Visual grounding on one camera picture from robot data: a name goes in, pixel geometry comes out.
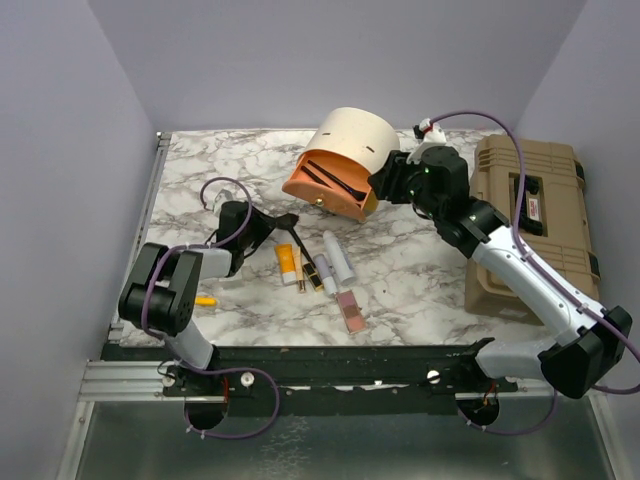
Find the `cream round drawer organizer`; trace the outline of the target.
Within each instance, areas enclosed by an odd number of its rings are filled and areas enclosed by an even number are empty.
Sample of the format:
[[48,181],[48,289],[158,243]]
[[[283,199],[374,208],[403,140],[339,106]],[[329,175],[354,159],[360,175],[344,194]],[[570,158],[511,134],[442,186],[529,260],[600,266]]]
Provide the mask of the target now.
[[398,134],[386,120],[362,109],[340,107],[328,114],[304,152],[337,154],[375,174],[389,153],[399,149]]

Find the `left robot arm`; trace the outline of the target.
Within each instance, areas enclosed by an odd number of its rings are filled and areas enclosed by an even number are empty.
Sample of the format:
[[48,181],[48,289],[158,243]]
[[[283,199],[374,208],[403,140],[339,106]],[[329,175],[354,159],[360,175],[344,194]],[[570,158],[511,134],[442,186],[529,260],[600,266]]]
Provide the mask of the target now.
[[163,340],[182,363],[190,365],[186,382],[206,395],[220,385],[217,351],[192,315],[199,283],[235,276],[244,261],[269,237],[276,220],[246,202],[222,205],[211,247],[141,248],[118,300],[118,315]]

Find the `angled black makeup brush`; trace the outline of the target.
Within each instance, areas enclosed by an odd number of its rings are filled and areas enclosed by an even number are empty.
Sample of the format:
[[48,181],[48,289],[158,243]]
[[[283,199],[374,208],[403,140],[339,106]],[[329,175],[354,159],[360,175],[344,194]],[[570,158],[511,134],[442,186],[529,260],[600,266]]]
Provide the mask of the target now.
[[299,221],[299,216],[293,213],[286,213],[275,218],[275,227],[279,230],[288,232],[293,238],[296,245],[300,248],[302,255],[305,257],[308,263],[313,267],[316,267],[312,256],[306,249],[302,239],[297,234],[295,227]]

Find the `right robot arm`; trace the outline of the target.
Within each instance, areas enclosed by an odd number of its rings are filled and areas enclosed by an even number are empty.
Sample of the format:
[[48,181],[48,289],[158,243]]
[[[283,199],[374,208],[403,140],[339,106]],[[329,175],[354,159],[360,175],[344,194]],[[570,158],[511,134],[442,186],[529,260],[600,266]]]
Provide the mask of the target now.
[[393,151],[368,183],[378,199],[409,204],[433,221],[447,244],[494,273],[550,333],[520,344],[488,342],[459,367],[467,389],[481,391],[495,378],[517,377],[544,380],[579,399],[619,362],[632,326],[629,313],[579,292],[521,240],[500,211],[471,196],[467,163],[454,148],[430,147],[417,161]]

